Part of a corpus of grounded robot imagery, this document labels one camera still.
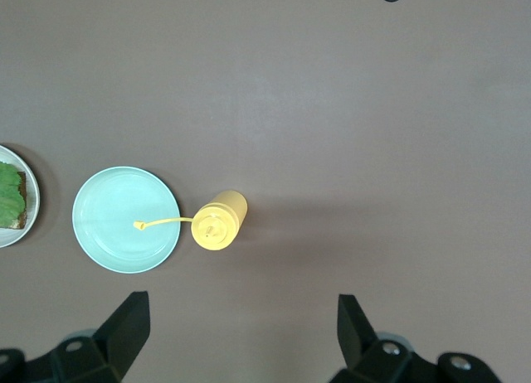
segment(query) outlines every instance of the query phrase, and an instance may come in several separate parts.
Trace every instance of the metal screw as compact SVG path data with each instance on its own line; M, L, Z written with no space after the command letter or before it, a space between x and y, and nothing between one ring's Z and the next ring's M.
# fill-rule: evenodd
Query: metal screw
M82 347L83 347L83 343L82 342L79 342L79 341L70 342L66 346L65 351L66 352L78 351Z
M390 356L397 356L400 354L400 349L398 346L391 342L383 343L383 350Z
M463 371L469 371L472 369L472 365L462 356L453 356L450 359L450 362L454 367Z

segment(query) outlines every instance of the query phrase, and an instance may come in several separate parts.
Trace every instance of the green spread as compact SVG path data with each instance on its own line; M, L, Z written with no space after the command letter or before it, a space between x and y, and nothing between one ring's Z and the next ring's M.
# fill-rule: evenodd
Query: green spread
M20 182L17 168L0 162L0 227L9 227L26 208Z

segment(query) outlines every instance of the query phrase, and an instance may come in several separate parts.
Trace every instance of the table surface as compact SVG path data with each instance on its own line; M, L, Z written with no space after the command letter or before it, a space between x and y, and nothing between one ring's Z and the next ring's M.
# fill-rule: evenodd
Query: table surface
M0 143L36 224L0 249L0 347L27 358L136 290L128 383L329 381L340 293L435 361L531 375L531 0L0 0ZM145 169L184 216L242 192L235 242L189 225L117 274L71 224L83 183Z

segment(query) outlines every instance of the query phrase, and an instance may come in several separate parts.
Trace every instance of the plate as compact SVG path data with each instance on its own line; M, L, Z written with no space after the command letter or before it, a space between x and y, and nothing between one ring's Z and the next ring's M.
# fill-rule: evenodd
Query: plate
M26 225L21 230L10 230L8 228L0 228L0 248L9 246L20 240L32 228L37 214L39 212L39 205L41 204L41 196L39 194L39 186L37 180L33 175L32 170L28 165L10 149L0 145L0 162L10 163L16 166L19 172L26 173Z
M133 227L136 220L180 217L172 192L137 167L110 167L79 190L72 225L81 248L97 264L117 273L143 273L172 253L180 223Z

